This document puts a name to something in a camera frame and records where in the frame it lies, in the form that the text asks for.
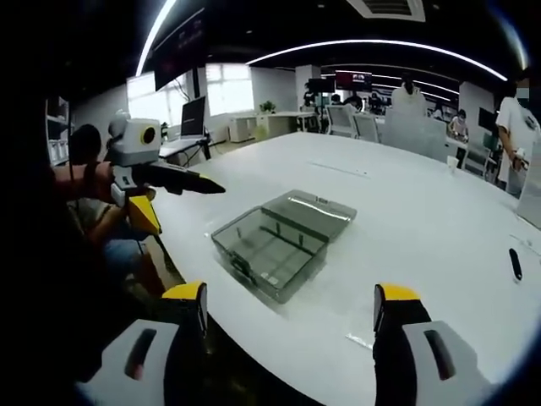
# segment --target ceiling light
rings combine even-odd
[[[438,95],[433,95],[432,93],[427,93],[426,91],[422,91],[421,93],[423,93],[423,94],[426,95],[426,96],[432,96],[432,97],[436,97],[437,99],[445,100],[446,102],[450,102],[450,101],[451,101],[451,99],[448,99],[447,97],[442,97],[442,96],[438,96]]]
[[[389,87],[391,89],[398,89],[398,87],[400,86],[391,86],[391,85],[382,85],[382,84],[379,84],[379,83],[373,83],[372,86],[376,86],[376,87]],[[451,99],[448,99],[447,97],[442,97],[442,96],[438,96],[438,95],[433,95],[432,93],[427,93],[426,91],[422,91],[421,93],[423,93],[424,95],[426,96],[432,96],[432,97],[436,97],[438,99],[441,99],[441,100],[445,100],[446,102],[450,102]]]
[[[145,46],[143,47],[143,52],[139,58],[139,63],[137,64],[137,70],[135,71],[135,77],[141,76],[143,73],[143,67],[145,66],[146,57],[149,56],[150,47],[152,47],[152,42],[154,42],[158,31],[161,28],[161,25],[165,21],[167,15],[171,11],[172,6],[177,2],[177,0],[166,0],[163,4],[163,7],[160,10],[160,13],[156,17],[152,28],[150,29],[149,36],[146,37]]]
[[[344,74],[370,74],[370,72],[358,72],[355,70],[337,70],[336,72],[342,72]]]
[[[398,89],[400,87],[400,86],[382,85],[382,84],[379,84],[379,83],[373,83],[372,86],[390,87],[391,89]]]
[[[421,85],[427,85],[427,86],[432,86],[432,87],[435,87],[437,89],[442,89],[443,91],[449,91],[451,93],[454,93],[456,95],[460,95],[460,93],[458,93],[457,91],[452,91],[451,89],[447,89],[446,87],[442,87],[442,86],[438,86],[438,85],[433,85],[431,83],[426,83],[426,82],[420,82],[419,80],[414,80],[415,83],[420,83]]]
[[[373,74],[372,76],[375,77],[375,78],[402,80],[402,78],[398,78],[396,76],[385,76],[383,74]],[[414,80],[414,82],[419,83],[421,85],[432,86],[432,87],[435,87],[437,89],[442,89],[443,91],[449,91],[450,93],[454,93],[455,95],[460,94],[457,91],[452,91],[451,89],[447,89],[446,87],[443,87],[443,86],[433,85],[433,84],[427,83],[427,82],[421,82],[420,80]]]
[[[446,49],[438,48],[438,47],[432,47],[430,45],[424,45],[424,44],[418,44],[416,42],[406,42],[406,41],[394,41],[394,40],[339,40],[339,41],[326,41],[326,42],[316,42],[314,44],[308,44],[308,45],[302,45],[300,47],[294,47],[289,49],[284,49],[279,52],[270,53],[268,55],[265,55],[260,58],[253,59],[249,62],[246,62],[247,65],[251,65],[252,63],[257,63],[260,61],[264,61],[269,58],[277,57],[278,55],[283,55],[284,53],[289,52],[295,52],[295,51],[301,51],[303,49],[308,48],[315,48],[315,47],[325,47],[328,45],[343,45],[343,44],[386,44],[386,45],[402,45],[404,47],[414,47],[414,48],[421,48],[426,49],[427,51],[433,51],[438,53],[443,53],[445,55],[448,55],[450,57],[454,57],[457,59],[461,59],[464,62],[470,63],[471,65],[477,66],[478,68],[481,68],[485,70],[486,72],[492,74],[498,79],[507,81],[507,78],[495,70],[489,68],[486,65],[483,65],[482,63],[479,63],[477,61],[474,61],[471,58],[465,57],[459,53],[447,51]]]
[[[371,74],[370,72],[356,72],[356,71],[353,71],[353,70],[337,70],[336,72],[347,72],[349,74]],[[334,76],[334,74],[322,74],[321,76]],[[385,76],[384,74],[372,74],[372,77],[373,78],[402,80],[402,78],[399,78],[398,76]],[[421,82],[419,80],[414,80],[414,82],[415,83],[420,83],[421,85],[427,85],[427,86],[432,86],[432,87],[435,87],[435,88],[438,88],[438,89],[442,89],[443,91],[449,91],[450,93],[454,93],[455,95],[460,94],[457,91],[452,91],[451,89],[447,89],[446,87],[433,85],[431,83]]]

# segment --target white shirt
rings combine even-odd
[[[413,93],[407,93],[404,85],[392,91],[391,95],[392,109],[396,112],[403,112],[414,116],[426,117],[426,100],[423,93],[413,87]]]
[[[441,112],[441,110],[434,110],[432,112],[432,118],[443,120],[443,113]]]
[[[453,117],[449,125],[451,126],[451,131],[456,131],[460,135],[467,135],[466,120],[464,120],[464,122],[461,123],[460,120],[458,119],[458,116],[455,116]]]
[[[534,129],[527,125],[531,120]],[[504,127],[510,135],[511,145],[514,151],[519,148],[524,150],[524,159],[532,159],[533,143],[541,138],[538,120],[527,108],[522,107],[516,97],[506,97],[500,106],[500,114],[496,119],[496,125]],[[504,151],[501,160],[500,174],[498,179],[507,182],[511,160]]]

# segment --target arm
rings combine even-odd
[[[92,228],[86,236],[88,240],[96,246],[102,245],[111,231],[117,226],[118,222],[126,217],[126,212],[120,207],[111,207],[101,218],[101,220]]]
[[[90,187],[85,185],[86,165],[73,166],[73,178],[69,166],[55,167],[55,184],[60,195],[66,200],[90,197],[103,201],[111,201],[111,184],[113,181],[110,162],[97,165],[94,182]]]
[[[498,136],[500,137],[501,144],[504,146],[505,153],[514,167],[516,154],[513,149],[513,143],[511,142],[511,104],[512,101],[508,97],[501,102],[496,125],[498,126]]]
[[[505,153],[509,157],[511,162],[515,161],[515,152],[513,151],[513,144],[511,143],[511,137],[509,131],[501,125],[498,126],[498,135],[500,136],[501,144],[504,146]]]

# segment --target monitor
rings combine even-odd
[[[183,116],[180,122],[180,136],[198,136],[205,134],[205,96],[199,97],[183,106]]]
[[[175,29],[152,53],[156,91],[181,74],[205,66],[207,40],[205,10],[202,9]]]
[[[334,93],[335,80],[332,78],[309,79],[308,89],[312,93]]]
[[[336,72],[336,88],[341,91],[372,91],[372,74]]]
[[[479,108],[479,119],[478,119],[478,126],[483,127],[484,129],[487,129],[489,131],[492,131],[495,129],[496,125],[496,114],[493,112],[489,112],[488,110],[485,110],[484,108]]]

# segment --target potted plant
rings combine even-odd
[[[274,114],[276,110],[276,104],[274,104],[272,101],[267,100],[265,103],[260,104],[260,110],[261,112]]]

